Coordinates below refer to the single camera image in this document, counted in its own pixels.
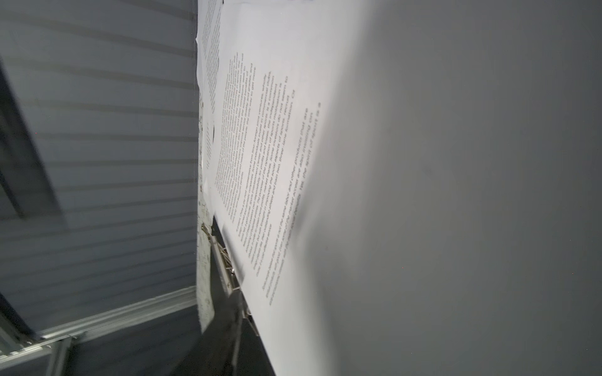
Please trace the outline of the black file folder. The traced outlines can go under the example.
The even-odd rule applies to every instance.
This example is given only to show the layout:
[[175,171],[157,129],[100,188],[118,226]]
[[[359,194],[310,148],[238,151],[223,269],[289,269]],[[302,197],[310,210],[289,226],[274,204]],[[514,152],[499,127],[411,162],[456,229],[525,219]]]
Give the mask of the black file folder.
[[235,263],[216,220],[202,225],[211,251],[214,317],[172,375],[273,375],[274,369],[241,292]]

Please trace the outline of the printed sheet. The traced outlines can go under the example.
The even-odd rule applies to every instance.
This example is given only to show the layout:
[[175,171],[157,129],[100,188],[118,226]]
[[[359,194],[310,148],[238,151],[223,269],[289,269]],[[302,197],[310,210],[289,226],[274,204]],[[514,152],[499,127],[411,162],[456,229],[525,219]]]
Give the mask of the printed sheet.
[[601,373],[599,1],[220,1],[206,199],[277,375]]

